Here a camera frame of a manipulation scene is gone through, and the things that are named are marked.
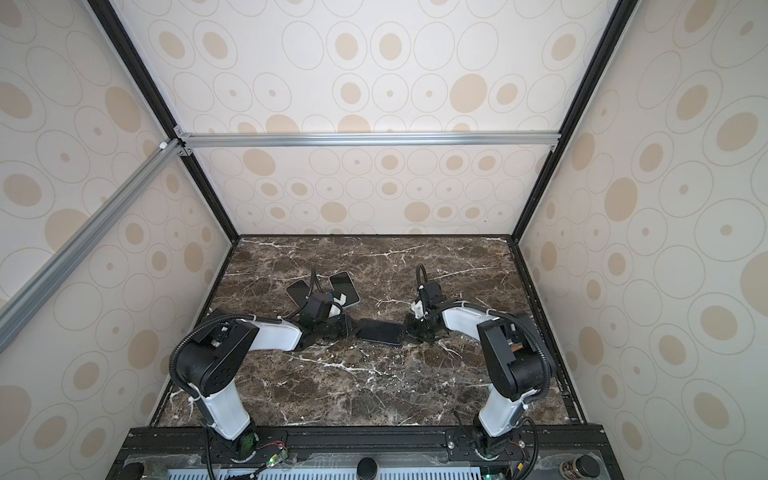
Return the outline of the blue phone black screen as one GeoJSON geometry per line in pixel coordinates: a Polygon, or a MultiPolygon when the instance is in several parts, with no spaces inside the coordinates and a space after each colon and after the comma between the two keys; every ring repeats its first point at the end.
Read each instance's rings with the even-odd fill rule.
{"type": "Polygon", "coordinates": [[[343,308],[356,305],[360,301],[360,295],[355,288],[348,272],[338,272],[329,277],[332,286],[332,295],[335,302],[343,308]]]}

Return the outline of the black phone case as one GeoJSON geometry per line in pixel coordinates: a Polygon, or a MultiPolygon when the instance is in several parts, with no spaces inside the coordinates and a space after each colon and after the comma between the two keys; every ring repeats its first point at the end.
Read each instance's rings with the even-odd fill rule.
{"type": "Polygon", "coordinates": [[[400,339],[391,339],[391,338],[367,338],[367,337],[357,337],[358,340],[375,344],[375,345],[386,345],[390,347],[401,347],[402,341],[400,339]]]}

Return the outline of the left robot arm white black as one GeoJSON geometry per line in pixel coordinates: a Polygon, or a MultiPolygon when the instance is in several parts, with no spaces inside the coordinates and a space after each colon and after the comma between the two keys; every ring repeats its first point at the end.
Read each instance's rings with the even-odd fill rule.
{"type": "Polygon", "coordinates": [[[310,282],[288,288],[297,309],[267,318],[216,309],[188,333],[169,357],[173,383],[189,395],[209,429],[231,459],[244,462],[255,454],[258,436],[240,399],[235,377],[252,351],[302,351],[318,342],[339,340],[352,331],[345,310],[360,301],[351,277],[340,272],[329,277],[324,291],[315,273],[310,282]]]}

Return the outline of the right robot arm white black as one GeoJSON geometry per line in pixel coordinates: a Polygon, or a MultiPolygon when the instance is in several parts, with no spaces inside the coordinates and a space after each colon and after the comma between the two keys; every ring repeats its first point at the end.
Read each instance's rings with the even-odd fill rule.
{"type": "Polygon", "coordinates": [[[531,318],[450,300],[435,281],[421,282],[410,305],[405,334],[434,342],[458,332],[479,342],[491,380],[489,396],[476,415],[472,442],[483,458],[494,458],[523,424],[529,405],[546,396],[557,365],[531,318]]]}

